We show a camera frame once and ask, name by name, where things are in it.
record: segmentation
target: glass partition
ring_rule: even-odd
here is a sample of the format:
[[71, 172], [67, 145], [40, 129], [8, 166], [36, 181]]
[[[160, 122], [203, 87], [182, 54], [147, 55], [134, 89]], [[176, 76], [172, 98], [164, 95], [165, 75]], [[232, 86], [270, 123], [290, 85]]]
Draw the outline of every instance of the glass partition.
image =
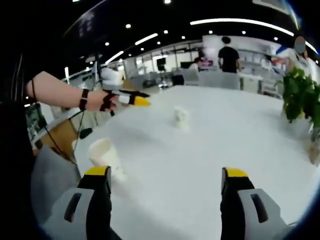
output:
[[190, 43], [190, 51], [191, 51], [191, 58], [192, 58], [192, 61], [195, 59], [195, 58], [198, 58], [199, 57], [199, 49], [201, 49], [203, 47], [203, 42], [193, 42], [193, 43]]
[[148, 53], [146, 55], [143, 55], [142, 59], [143, 59], [143, 65], [145, 67], [145, 73], [148, 74], [148, 73], [154, 72], [155, 70], [154, 70], [154, 63], [152, 61], [152, 54]]
[[166, 72], [171, 72], [172, 70], [175, 70], [178, 67], [177, 58], [175, 55], [175, 48], [173, 46], [164, 48], [162, 50], [162, 57], [157, 57], [156, 62], [160, 63], [160, 59], [165, 59], [164, 68]]
[[177, 67], [181, 68], [181, 63], [192, 62], [189, 44], [178, 45], [175, 47], [175, 54], [177, 59]]

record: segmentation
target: paper cup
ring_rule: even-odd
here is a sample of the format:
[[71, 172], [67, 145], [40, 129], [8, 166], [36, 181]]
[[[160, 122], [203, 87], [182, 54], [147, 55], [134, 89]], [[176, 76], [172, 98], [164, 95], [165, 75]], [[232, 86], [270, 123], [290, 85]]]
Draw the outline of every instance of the paper cup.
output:
[[109, 138], [103, 138], [91, 144], [88, 153], [89, 159], [95, 166], [111, 167], [112, 178], [116, 178], [120, 181], [126, 179], [117, 150]]
[[189, 114], [186, 110], [180, 107], [174, 108], [175, 126], [178, 128], [186, 128], [189, 125]]

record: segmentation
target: black bracelet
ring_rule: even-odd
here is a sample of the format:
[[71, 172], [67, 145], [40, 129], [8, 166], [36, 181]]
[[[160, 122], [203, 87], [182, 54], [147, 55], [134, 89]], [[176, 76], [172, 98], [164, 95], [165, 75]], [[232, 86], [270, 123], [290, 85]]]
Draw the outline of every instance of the black bracelet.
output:
[[80, 103], [79, 103], [79, 108], [81, 111], [86, 110], [86, 105], [88, 102], [88, 94], [89, 94], [89, 90], [83, 89], [82, 96], [81, 96]]

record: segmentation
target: white table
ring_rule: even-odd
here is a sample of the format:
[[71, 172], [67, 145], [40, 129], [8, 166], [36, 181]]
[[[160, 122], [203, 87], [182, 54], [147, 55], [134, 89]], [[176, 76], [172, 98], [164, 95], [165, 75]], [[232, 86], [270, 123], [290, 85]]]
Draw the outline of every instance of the white table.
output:
[[[92, 167], [91, 143], [105, 137], [114, 143], [129, 175], [112, 187], [111, 227], [122, 239], [220, 239], [222, 167], [246, 171], [288, 224], [304, 211], [317, 168], [282, 130], [282, 101], [196, 86], [175, 86], [150, 101], [94, 129], [75, 151], [83, 175]], [[189, 131], [173, 127], [177, 106], [190, 112]]]

